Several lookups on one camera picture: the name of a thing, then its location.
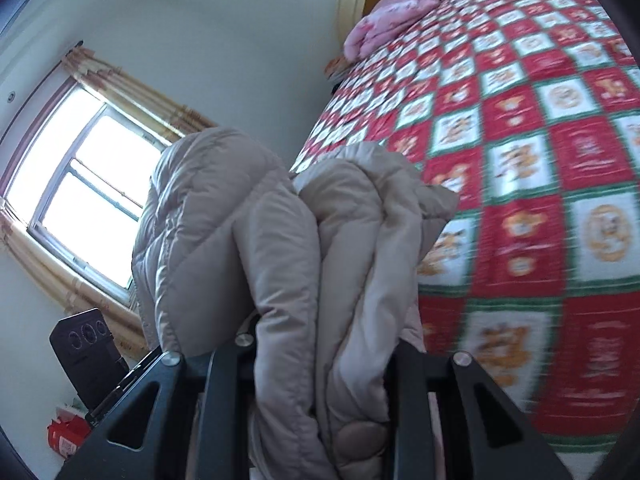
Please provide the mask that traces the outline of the beige puffer coat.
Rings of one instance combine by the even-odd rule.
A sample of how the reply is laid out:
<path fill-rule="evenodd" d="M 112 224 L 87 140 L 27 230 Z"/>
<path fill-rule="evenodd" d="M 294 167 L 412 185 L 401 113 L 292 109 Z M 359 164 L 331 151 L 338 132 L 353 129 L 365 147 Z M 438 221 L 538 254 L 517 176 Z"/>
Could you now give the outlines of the beige puffer coat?
<path fill-rule="evenodd" d="M 385 370 L 424 346 L 418 269 L 458 203 L 374 142 L 291 174 L 242 132 L 189 134 L 160 155 L 132 250 L 144 338 L 199 356 L 256 314 L 260 476 L 380 478 Z"/>

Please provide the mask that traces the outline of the red box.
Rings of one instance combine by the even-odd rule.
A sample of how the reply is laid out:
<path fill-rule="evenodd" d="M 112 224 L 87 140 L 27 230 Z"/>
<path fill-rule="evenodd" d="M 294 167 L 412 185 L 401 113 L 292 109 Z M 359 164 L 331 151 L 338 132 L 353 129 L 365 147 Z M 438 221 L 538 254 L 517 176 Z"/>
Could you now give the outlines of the red box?
<path fill-rule="evenodd" d="M 55 418 L 47 426 L 51 450 L 63 458 L 73 456 L 91 432 L 85 415 L 68 405 L 55 409 Z"/>

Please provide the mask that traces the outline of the black device with round holes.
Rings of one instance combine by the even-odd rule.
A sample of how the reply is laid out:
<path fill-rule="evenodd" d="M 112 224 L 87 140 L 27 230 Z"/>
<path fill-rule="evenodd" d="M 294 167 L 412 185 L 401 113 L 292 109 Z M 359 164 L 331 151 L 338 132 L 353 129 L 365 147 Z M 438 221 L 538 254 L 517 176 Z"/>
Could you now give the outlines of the black device with round holes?
<path fill-rule="evenodd" d="M 129 372 L 102 312 L 93 308 L 59 320 L 50 345 L 79 399 L 95 410 Z"/>

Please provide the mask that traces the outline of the side window yellow curtain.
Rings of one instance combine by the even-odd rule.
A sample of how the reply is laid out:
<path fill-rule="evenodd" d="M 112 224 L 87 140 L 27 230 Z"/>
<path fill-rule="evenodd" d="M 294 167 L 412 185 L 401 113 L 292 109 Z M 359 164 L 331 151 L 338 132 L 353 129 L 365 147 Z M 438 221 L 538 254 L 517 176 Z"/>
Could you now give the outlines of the side window yellow curtain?
<path fill-rule="evenodd" d="M 169 99 L 122 68 L 101 60 L 85 47 L 74 47 L 61 58 L 58 65 L 64 70 L 66 78 L 43 104 L 36 117 L 40 116 L 43 107 L 52 101 L 66 81 L 74 80 L 97 98 L 116 107 L 140 127 L 159 136 L 166 142 L 166 148 L 191 133 L 213 127 L 211 119 Z M 11 214 L 2 195 L 1 245 L 61 305 L 65 313 L 76 314 L 97 308 L 104 314 L 107 327 L 114 333 L 117 348 L 126 356 L 138 358 L 148 350 L 140 316 L 132 300 L 132 291 L 129 304 L 122 304 L 55 260 L 27 234 L 26 226 Z"/>

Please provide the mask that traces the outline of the red patchwork bedspread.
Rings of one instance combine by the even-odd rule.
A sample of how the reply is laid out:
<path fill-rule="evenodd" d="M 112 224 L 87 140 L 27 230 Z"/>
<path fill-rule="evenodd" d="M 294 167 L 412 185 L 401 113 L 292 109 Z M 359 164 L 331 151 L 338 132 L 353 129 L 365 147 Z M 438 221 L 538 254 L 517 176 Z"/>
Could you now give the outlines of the red patchwork bedspread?
<path fill-rule="evenodd" d="M 598 0 L 440 0 L 357 63 L 294 167 L 374 141 L 459 209 L 419 268 L 469 352 L 587 479 L 639 400 L 639 69 Z"/>

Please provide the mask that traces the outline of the pink folded blanket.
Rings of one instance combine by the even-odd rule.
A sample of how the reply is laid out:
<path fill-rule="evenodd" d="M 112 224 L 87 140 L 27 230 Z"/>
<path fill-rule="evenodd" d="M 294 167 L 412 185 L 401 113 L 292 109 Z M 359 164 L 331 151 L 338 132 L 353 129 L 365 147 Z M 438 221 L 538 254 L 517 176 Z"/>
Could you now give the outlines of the pink folded blanket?
<path fill-rule="evenodd" d="M 420 22 L 438 5 L 439 0 L 380 0 L 347 35 L 344 58 L 349 63 L 362 61 Z"/>

